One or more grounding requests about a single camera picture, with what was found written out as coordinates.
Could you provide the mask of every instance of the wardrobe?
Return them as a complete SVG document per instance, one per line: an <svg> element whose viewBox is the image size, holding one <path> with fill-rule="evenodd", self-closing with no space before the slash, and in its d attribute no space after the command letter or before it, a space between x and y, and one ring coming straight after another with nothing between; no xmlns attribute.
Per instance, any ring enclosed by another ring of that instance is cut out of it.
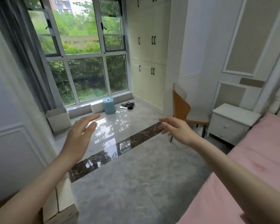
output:
<svg viewBox="0 0 280 224"><path fill-rule="evenodd" d="M171 0L126 0L133 95L163 112Z"/></svg>

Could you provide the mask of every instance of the gray curtain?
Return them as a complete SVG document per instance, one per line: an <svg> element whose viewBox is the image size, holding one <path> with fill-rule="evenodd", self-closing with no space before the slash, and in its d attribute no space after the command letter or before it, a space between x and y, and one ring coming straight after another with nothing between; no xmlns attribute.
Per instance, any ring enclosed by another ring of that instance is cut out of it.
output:
<svg viewBox="0 0 280 224"><path fill-rule="evenodd" d="M41 112L56 108L44 64L47 64L23 0L0 0L0 30Z"/></svg>

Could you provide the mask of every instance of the window pane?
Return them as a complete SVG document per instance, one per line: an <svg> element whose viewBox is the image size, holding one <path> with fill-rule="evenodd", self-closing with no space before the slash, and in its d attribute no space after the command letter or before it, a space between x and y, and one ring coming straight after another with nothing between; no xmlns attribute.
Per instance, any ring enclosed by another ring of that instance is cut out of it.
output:
<svg viewBox="0 0 280 224"><path fill-rule="evenodd" d="M120 5L117 0L100 0L102 16L121 16Z"/></svg>
<svg viewBox="0 0 280 224"><path fill-rule="evenodd" d="M102 22L104 27L104 34L121 34L120 18L103 16Z"/></svg>
<svg viewBox="0 0 280 224"><path fill-rule="evenodd" d="M108 95L102 57L68 61L79 101Z"/></svg>
<svg viewBox="0 0 280 224"><path fill-rule="evenodd" d="M122 35L104 35L106 51L123 50Z"/></svg>
<svg viewBox="0 0 280 224"><path fill-rule="evenodd" d="M52 75L64 106L74 105L75 98L62 61L49 62Z"/></svg>
<svg viewBox="0 0 280 224"><path fill-rule="evenodd" d="M24 0L28 9L41 9L41 2L39 0Z"/></svg>
<svg viewBox="0 0 280 224"><path fill-rule="evenodd" d="M56 49L51 36L38 36L41 47L45 54L56 53Z"/></svg>
<svg viewBox="0 0 280 224"><path fill-rule="evenodd" d="M55 0L52 10L67 55L101 52L92 0Z"/></svg>
<svg viewBox="0 0 280 224"><path fill-rule="evenodd" d="M29 15L37 34L50 34L49 29L46 29L48 23L43 12L29 11Z"/></svg>
<svg viewBox="0 0 280 224"><path fill-rule="evenodd" d="M127 90L125 55L106 56L111 94Z"/></svg>

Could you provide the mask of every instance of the left hand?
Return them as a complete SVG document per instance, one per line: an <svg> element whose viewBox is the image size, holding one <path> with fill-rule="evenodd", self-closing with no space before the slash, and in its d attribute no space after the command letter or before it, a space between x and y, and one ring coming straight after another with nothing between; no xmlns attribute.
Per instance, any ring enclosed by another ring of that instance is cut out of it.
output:
<svg viewBox="0 0 280 224"><path fill-rule="evenodd" d="M70 158L74 163L79 162L83 158L89 145L90 137L96 129L96 122L93 120L100 116L101 114L93 114L77 120L68 132L59 156Z"/></svg>

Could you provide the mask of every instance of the white nightstand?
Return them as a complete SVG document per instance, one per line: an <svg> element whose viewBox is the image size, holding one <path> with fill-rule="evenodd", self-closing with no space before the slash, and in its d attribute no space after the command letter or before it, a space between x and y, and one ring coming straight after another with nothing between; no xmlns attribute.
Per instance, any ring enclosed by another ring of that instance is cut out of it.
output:
<svg viewBox="0 0 280 224"><path fill-rule="evenodd" d="M259 113L222 104L213 110L208 135L211 133L232 145L236 145L259 118Z"/></svg>

